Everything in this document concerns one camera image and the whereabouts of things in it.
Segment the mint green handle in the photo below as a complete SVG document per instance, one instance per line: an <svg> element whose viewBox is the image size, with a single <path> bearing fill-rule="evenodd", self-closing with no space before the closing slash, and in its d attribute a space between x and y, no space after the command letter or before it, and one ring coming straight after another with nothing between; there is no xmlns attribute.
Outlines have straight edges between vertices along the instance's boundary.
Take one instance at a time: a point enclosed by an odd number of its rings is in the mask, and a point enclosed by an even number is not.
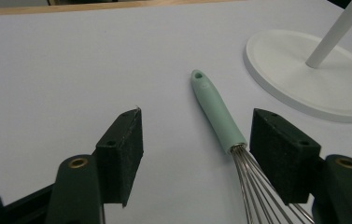
<svg viewBox="0 0 352 224"><path fill-rule="evenodd" d="M222 148L230 154L235 145L246 145L246 139L237 128L216 87L201 71L192 72L192 87L203 111L210 120Z"/></svg>

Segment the table surface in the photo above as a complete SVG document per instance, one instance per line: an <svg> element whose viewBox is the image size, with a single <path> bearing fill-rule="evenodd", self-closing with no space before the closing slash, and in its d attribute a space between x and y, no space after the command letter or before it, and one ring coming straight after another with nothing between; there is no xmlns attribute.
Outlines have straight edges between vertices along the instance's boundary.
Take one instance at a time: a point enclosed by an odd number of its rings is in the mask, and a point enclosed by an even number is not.
<svg viewBox="0 0 352 224"><path fill-rule="evenodd" d="M47 7L7 7L7 8L0 8L0 15L100 10L100 9L126 8L126 7L157 7L157 6L173 6L173 5L231 2L231 1L244 1L244 0L149 0L149 1L133 1L133 2L83 4L83 5L47 6Z"/></svg>
<svg viewBox="0 0 352 224"><path fill-rule="evenodd" d="M116 117L139 106L145 154L127 207L106 204L106 222L244 223L233 160L196 102L190 73L210 77L246 139L261 108L319 142L321 157L352 157L352 124L282 104L243 61L260 31L322 37L341 13L323 0L251 0L0 15L4 204L53 183L63 160L92 153ZM339 45L352 52L352 29Z"/></svg>

